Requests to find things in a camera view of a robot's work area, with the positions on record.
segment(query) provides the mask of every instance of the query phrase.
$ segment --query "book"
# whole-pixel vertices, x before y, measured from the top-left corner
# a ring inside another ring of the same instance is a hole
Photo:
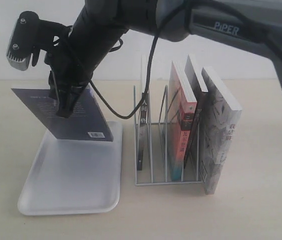
[[[168,158],[172,181],[181,179],[185,150],[196,105],[196,98],[184,70],[180,68],[178,62],[172,61],[168,85],[167,112]]]
[[[141,57],[141,78],[140,78],[140,100],[145,94],[145,86],[146,86],[146,75],[147,75],[147,57],[142,55]],[[148,115],[148,93],[146,94],[146,98],[141,105],[139,110],[139,118],[138,118],[138,155],[137,155],[137,170],[141,171],[143,168],[143,152],[145,145],[145,138],[147,132],[147,115]]]
[[[212,67],[202,76],[209,94],[199,130],[199,169],[207,195],[215,193],[242,114],[242,106]]]
[[[12,91],[40,122],[60,140],[112,142],[113,135],[90,85],[70,118],[56,115],[58,102],[49,98],[49,86],[13,87]]]
[[[185,74],[190,82],[192,91],[197,100],[197,106],[194,113],[194,120],[191,127],[191,132],[184,156],[184,168],[191,156],[196,159],[197,150],[197,129],[201,118],[201,113],[204,108],[206,97],[208,94],[207,86],[202,77],[202,67],[199,66],[194,54],[189,54],[185,65]]]

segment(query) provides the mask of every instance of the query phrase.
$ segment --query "table surface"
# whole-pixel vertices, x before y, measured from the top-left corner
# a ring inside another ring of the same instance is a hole
[[[121,195],[109,213],[28,217],[17,200],[45,128],[0,81],[0,239],[282,239],[282,93],[277,80],[226,80],[243,114],[215,195],[197,184],[135,186],[133,119],[124,125]],[[152,81],[153,120],[164,86]],[[121,114],[137,81],[97,81]],[[109,121],[119,120],[103,103]]]

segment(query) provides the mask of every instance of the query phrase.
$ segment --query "white wire rack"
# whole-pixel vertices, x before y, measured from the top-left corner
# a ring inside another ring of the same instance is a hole
[[[167,112],[168,112],[168,86],[165,86],[160,116],[158,122],[152,122],[151,119],[151,100],[148,96],[148,116],[147,116],[147,137],[143,155],[143,169],[137,170],[137,157],[139,137],[139,124],[137,114],[134,115],[134,134],[135,134],[135,185],[152,186],[152,185],[179,185],[179,184],[201,184],[202,180],[199,174],[198,157],[193,160],[189,159],[186,168],[182,170],[182,176],[179,181],[172,181],[169,170],[168,155],[168,131],[167,131]],[[134,86],[134,107],[136,107],[136,87]]]

